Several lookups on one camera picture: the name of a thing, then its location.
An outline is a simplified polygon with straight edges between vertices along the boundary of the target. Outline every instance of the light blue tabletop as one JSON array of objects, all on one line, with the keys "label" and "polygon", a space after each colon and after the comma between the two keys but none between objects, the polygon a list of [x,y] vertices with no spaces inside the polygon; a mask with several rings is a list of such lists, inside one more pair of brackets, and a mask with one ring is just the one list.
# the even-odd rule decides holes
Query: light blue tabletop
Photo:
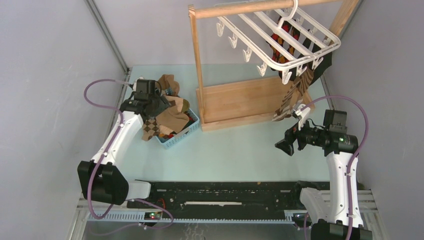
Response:
[{"label": "light blue tabletop", "polygon": [[[205,86],[259,78],[254,64],[210,64],[203,65],[202,70]],[[162,74],[175,75],[180,97],[187,99],[198,114],[194,65],[134,66],[130,82],[140,76],[158,80]],[[267,76],[272,75],[276,72],[268,69]],[[309,88],[309,94],[312,99],[325,95],[319,80]],[[315,106],[310,118],[321,124],[329,105],[323,100]],[[198,129],[169,149],[164,149],[156,139],[143,141],[140,130],[119,170],[128,180],[146,181],[329,181],[326,158],[320,147],[308,145],[298,151],[295,143],[293,156],[274,147],[295,123],[296,119],[291,118],[209,132]]]}]

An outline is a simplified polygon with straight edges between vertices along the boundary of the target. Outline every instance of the white wall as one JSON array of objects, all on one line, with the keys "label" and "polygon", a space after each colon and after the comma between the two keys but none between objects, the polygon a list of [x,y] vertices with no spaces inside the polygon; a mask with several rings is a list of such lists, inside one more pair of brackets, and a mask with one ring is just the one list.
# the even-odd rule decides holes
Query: white wall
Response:
[{"label": "white wall", "polygon": [[[81,194],[77,166],[112,112],[85,86],[124,73],[83,0],[0,3],[0,239],[65,239]],[[115,105],[119,87],[93,87]]]},{"label": "white wall", "polygon": [[[119,46],[127,64],[170,65],[194,64],[193,41],[190,29],[188,5],[195,8],[213,7],[215,4],[237,2],[236,0],[98,0],[102,16]],[[332,2],[302,7],[324,26],[329,27],[341,3]],[[268,44],[238,16],[230,16],[255,43],[272,53]],[[197,21],[199,48],[202,64],[242,64],[242,49],[247,47],[240,40],[232,49],[225,29],[222,37],[217,35],[214,18]],[[250,63],[262,63],[253,54]]]},{"label": "white wall", "polygon": [[[326,74],[332,94],[356,99],[368,114],[358,173],[392,240],[424,236],[423,9],[422,0],[364,1]],[[362,137],[361,113],[344,101],[336,107]]]}]

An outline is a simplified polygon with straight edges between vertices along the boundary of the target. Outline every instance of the wooden frame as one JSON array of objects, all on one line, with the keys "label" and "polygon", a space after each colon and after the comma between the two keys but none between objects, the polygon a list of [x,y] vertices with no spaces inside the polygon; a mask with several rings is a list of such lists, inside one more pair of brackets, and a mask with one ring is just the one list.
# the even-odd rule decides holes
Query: wooden frame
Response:
[{"label": "wooden frame", "polygon": [[[299,6],[306,6],[338,1],[298,0],[298,4]],[[359,0],[343,0],[329,29],[332,33],[337,36],[340,35],[358,2]],[[270,121],[273,118],[274,111],[280,107],[290,84],[282,85],[279,77],[268,77],[204,87],[196,20],[290,8],[293,7],[293,4],[293,0],[266,0],[200,9],[195,9],[193,5],[188,6],[199,85],[196,95],[203,131]],[[306,93],[303,96],[303,102],[307,104],[311,101],[311,97]]]}]

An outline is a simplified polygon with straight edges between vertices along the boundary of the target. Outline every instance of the wooden base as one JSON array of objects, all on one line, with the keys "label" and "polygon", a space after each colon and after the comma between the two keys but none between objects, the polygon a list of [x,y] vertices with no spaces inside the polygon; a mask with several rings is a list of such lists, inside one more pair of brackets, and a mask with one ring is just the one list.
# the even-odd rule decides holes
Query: wooden base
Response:
[{"label": "wooden base", "polygon": [[[271,121],[292,82],[283,85],[278,76],[208,86],[203,88],[201,128],[218,130]],[[196,90],[200,106],[199,89]],[[310,103],[308,93],[304,103]]]}]

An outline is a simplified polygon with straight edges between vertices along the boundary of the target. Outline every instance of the blue plastic basket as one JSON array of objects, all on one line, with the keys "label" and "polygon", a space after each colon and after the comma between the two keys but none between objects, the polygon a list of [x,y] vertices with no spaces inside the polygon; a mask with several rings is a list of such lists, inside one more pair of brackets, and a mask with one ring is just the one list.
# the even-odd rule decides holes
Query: blue plastic basket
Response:
[{"label": "blue plastic basket", "polygon": [[193,118],[194,123],[190,126],[183,129],[178,134],[174,135],[170,139],[165,139],[163,137],[156,136],[157,141],[165,148],[169,149],[170,147],[174,146],[176,143],[181,141],[182,139],[186,138],[188,135],[190,135],[192,132],[194,132],[196,129],[199,128],[199,117],[191,110],[191,108],[188,109],[188,114],[191,118]]}]

